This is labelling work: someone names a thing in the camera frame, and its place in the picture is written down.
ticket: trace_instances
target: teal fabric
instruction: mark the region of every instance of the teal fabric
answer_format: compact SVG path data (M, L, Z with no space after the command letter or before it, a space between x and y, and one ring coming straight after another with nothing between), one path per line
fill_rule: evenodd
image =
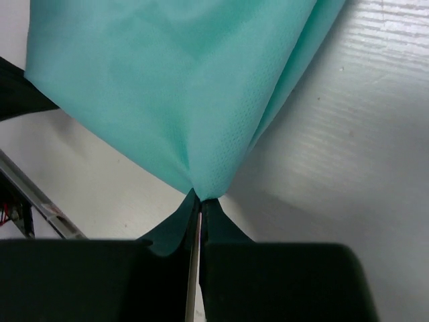
M344 0L33 0L25 76L152 174L225 193Z

